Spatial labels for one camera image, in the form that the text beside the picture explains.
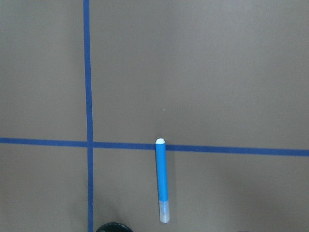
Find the blue highlighter pen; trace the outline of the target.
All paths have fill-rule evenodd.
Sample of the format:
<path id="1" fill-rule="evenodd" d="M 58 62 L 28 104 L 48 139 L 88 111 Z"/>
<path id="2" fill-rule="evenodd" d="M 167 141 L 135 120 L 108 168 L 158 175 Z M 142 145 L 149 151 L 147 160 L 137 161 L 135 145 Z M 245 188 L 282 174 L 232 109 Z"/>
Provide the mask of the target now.
<path id="1" fill-rule="evenodd" d="M 166 160 L 166 142 L 163 138 L 158 138 L 155 142 L 157 189 L 159 200 L 159 217 L 161 223 L 169 223 L 169 189 Z"/>

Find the brown paper table mat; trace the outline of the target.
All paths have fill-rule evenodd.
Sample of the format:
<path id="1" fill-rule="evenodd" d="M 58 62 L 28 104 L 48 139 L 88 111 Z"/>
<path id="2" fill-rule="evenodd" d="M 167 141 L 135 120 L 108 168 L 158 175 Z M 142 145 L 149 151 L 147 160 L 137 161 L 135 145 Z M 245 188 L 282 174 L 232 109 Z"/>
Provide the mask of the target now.
<path id="1" fill-rule="evenodd" d="M 90 1 L 91 128 L 83 7 L 0 3 L 1 231 L 308 231 L 308 1 Z"/>

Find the black mesh pen cup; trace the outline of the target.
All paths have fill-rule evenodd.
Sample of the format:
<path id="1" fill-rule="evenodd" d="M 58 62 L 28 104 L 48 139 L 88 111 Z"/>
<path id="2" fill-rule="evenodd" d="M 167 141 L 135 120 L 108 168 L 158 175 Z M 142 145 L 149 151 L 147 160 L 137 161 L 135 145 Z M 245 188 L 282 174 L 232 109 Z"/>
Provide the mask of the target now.
<path id="1" fill-rule="evenodd" d="M 118 223 L 109 222 L 100 226 L 96 232 L 133 232 L 128 226 Z"/>

